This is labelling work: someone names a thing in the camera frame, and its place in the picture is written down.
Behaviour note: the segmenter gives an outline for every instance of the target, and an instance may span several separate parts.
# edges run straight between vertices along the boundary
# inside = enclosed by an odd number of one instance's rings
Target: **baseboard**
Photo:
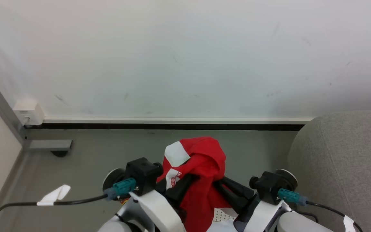
[[[150,130],[255,130],[297,131],[311,119],[232,118],[87,118],[46,117],[27,129],[150,129]]]
[[[44,123],[122,124],[305,124],[313,118],[107,118],[46,116]]]

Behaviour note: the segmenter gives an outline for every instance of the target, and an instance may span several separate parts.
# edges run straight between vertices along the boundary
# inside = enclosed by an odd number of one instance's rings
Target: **white tape on cable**
[[[344,227],[346,228],[346,232],[356,232],[355,226],[353,226],[353,223],[355,223],[355,221],[353,221],[350,217],[344,215],[343,223]]]

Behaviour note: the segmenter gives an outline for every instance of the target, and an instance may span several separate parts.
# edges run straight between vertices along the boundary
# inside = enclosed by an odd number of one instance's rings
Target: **white baseboard trim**
[[[106,118],[46,116],[44,123],[305,124],[313,118]]]

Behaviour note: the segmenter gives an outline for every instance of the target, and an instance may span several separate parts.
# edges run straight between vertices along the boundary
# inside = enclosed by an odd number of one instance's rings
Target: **black cable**
[[[314,217],[316,223],[319,222],[317,216],[315,214],[312,214],[312,213],[307,213],[307,212],[300,212],[300,211],[297,211],[298,214],[302,214],[302,215],[307,215],[307,216],[311,216],[311,217]]]
[[[312,205],[312,206],[315,206],[315,207],[321,207],[321,208],[324,208],[324,209],[327,209],[327,210],[330,210],[334,213],[337,213],[338,215],[344,217],[344,213],[340,212],[340,211],[337,211],[335,210],[334,208],[331,208],[331,207],[327,207],[325,205],[322,205],[322,204],[317,204],[317,203],[314,203],[314,202],[311,202],[311,201],[306,201],[306,204],[308,205]],[[360,232],[363,232],[362,228],[360,228],[360,226],[356,223],[356,222],[353,222],[353,225],[360,231]]]
[[[69,206],[69,205],[83,204],[83,203],[101,200],[101,199],[106,198],[107,196],[108,196],[107,194],[104,194],[99,197],[93,197],[93,198],[88,198],[88,199],[79,200],[79,201],[59,201],[59,202],[54,202],[54,206]],[[30,207],[30,206],[37,206],[37,203],[36,202],[8,203],[0,207],[0,212],[7,207]]]

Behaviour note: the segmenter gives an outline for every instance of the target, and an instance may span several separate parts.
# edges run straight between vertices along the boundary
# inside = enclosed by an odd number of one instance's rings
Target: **black baseboard strip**
[[[292,124],[122,124],[122,123],[43,123],[26,129],[130,129],[130,130],[244,130],[299,131],[304,125]]]

